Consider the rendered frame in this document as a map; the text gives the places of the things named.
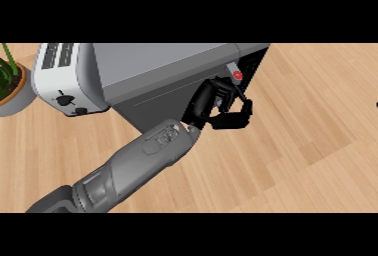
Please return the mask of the grey plant pot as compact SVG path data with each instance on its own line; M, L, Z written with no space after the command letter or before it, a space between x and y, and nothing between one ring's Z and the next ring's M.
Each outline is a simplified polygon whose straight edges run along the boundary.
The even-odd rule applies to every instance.
M20 69L23 86L18 90L14 91L11 99L4 104L0 104L0 117L14 115L27 107L35 99L35 93L30 87L29 79L30 71L21 64L17 64L17 67Z

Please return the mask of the grey microwave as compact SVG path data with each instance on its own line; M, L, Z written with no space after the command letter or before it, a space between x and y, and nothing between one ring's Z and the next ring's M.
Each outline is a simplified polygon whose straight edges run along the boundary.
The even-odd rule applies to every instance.
M234 62L246 88L268 49L265 43L95 43L104 101L144 132L178 120L206 79L230 78Z

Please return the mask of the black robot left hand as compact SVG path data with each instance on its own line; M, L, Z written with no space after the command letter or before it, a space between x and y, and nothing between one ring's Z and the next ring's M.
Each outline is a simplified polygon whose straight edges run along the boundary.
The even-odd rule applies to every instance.
M230 112L236 98L241 100L238 112ZM240 88L231 83L228 77L206 79L188 102L181 121L202 129L209 123L213 130L240 129L249 124L252 115L252 101L244 97Z

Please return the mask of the white toaster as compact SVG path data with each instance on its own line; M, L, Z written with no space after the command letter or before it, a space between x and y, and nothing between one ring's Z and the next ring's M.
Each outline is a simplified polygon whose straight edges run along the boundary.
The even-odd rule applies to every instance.
M91 43L41 43L30 72L41 100L67 117L104 112L98 70Z

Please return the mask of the green plant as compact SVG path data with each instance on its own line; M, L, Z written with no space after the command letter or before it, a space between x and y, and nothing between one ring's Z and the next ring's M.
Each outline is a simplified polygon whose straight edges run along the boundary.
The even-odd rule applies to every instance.
M14 62L8 47L1 44L7 59L0 57L0 105L4 105L16 96L24 84L24 70Z

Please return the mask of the grey milk carton red spot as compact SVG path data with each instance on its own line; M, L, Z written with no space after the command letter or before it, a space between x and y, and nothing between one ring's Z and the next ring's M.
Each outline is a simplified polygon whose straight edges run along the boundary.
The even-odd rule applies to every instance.
M241 82L243 75L234 62L225 64L225 70L230 73L233 83L238 85Z

